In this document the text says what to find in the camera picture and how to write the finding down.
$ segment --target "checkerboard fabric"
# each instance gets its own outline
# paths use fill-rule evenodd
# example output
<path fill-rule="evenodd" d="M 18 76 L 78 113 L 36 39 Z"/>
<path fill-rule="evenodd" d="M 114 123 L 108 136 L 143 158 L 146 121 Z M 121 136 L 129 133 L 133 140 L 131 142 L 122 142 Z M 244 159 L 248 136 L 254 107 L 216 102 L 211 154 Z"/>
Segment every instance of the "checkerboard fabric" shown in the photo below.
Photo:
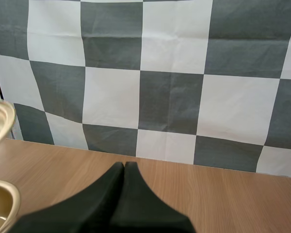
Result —
<path fill-rule="evenodd" d="M 0 0 L 0 86 L 17 139 L 291 177 L 291 0 Z"/>

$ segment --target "wooden table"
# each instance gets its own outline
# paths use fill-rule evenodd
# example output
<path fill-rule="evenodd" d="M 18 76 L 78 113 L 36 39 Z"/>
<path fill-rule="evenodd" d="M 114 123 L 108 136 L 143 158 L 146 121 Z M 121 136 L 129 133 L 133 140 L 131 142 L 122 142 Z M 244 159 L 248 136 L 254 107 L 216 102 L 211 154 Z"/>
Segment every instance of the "wooden table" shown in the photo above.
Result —
<path fill-rule="evenodd" d="M 19 188 L 23 215 L 74 195 L 116 161 L 137 161 L 157 196 L 198 233 L 291 233 L 291 178 L 6 139 L 0 180 Z"/>

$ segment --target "wood grain surface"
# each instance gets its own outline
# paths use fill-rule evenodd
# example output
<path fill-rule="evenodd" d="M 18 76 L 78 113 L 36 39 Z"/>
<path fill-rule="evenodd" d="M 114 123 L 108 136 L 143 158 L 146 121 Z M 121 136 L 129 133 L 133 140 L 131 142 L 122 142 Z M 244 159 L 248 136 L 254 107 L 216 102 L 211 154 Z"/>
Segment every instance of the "wood grain surface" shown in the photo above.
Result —
<path fill-rule="evenodd" d="M 76 194 L 117 161 L 138 162 L 156 195 L 198 233 L 291 233 L 291 178 L 6 139 L 0 180 L 19 188 L 23 215 Z"/>

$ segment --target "gray square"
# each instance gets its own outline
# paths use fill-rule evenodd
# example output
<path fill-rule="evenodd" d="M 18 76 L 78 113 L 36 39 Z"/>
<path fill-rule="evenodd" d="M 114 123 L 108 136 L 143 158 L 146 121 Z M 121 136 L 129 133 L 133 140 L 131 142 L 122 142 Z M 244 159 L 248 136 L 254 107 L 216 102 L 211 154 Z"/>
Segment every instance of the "gray square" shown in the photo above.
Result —
<path fill-rule="evenodd" d="M 0 0 L 0 55 L 28 60 L 28 0 Z"/>
<path fill-rule="evenodd" d="M 89 150 L 136 156 L 137 129 L 83 124 Z"/>
<path fill-rule="evenodd" d="M 82 123 L 85 67 L 30 61 L 44 110 Z"/>
<path fill-rule="evenodd" d="M 87 67 L 140 69 L 142 2 L 81 2 Z"/>
<path fill-rule="evenodd" d="M 291 80 L 279 82 L 265 145 L 291 149 Z"/>
<path fill-rule="evenodd" d="M 203 75 L 141 71 L 139 129 L 196 134 Z"/>
<path fill-rule="evenodd" d="M 280 78 L 291 0 L 214 0 L 205 73 Z"/>
<path fill-rule="evenodd" d="M 14 104 L 21 133 L 25 141 L 54 145 L 45 112 L 22 104 Z"/>
<path fill-rule="evenodd" d="M 194 164 L 256 172 L 263 146 L 212 137 L 196 137 Z"/>

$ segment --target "checkered backdrop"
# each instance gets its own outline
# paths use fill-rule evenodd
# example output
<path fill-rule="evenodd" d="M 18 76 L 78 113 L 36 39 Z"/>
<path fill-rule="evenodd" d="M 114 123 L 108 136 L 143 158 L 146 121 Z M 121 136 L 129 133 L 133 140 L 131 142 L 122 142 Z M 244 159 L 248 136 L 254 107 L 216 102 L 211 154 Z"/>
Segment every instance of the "checkered backdrop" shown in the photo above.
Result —
<path fill-rule="evenodd" d="M 16 139 L 291 176 L 291 0 L 0 0 L 0 86 Z"/>

